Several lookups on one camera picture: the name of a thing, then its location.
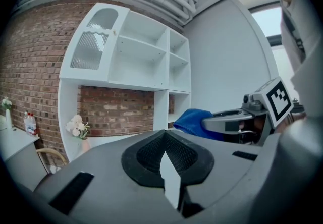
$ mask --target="window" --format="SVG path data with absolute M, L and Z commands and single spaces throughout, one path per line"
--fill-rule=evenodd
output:
M 278 68 L 278 74 L 284 81 L 292 99 L 299 100 L 299 95 L 294 89 L 291 78 L 294 76 L 292 65 L 285 48 L 282 46 L 282 32 L 280 28 L 282 20 L 282 8 L 274 7 L 252 13 L 252 16 L 267 37 L 273 51 Z

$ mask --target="person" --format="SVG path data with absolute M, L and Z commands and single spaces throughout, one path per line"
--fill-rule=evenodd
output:
M 281 7 L 282 44 L 296 72 L 307 56 L 323 47 L 321 23 L 310 0 L 281 0 Z M 305 113 L 288 116 L 276 132 L 283 132 L 291 123 L 305 117 Z M 256 130 L 262 130 L 263 125 L 262 119 L 255 119 Z

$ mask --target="white cabinet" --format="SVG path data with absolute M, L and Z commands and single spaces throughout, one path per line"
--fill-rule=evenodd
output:
M 81 151 L 81 142 L 64 128 L 77 113 L 79 85 L 155 91 L 154 129 L 167 129 L 173 117 L 168 114 L 169 94 L 175 95 L 176 116 L 190 108 L 188 39 L 124 7 L 97 3 L 90 10 L 68 46 L 60 73 L 58 115 L 69 160 Z

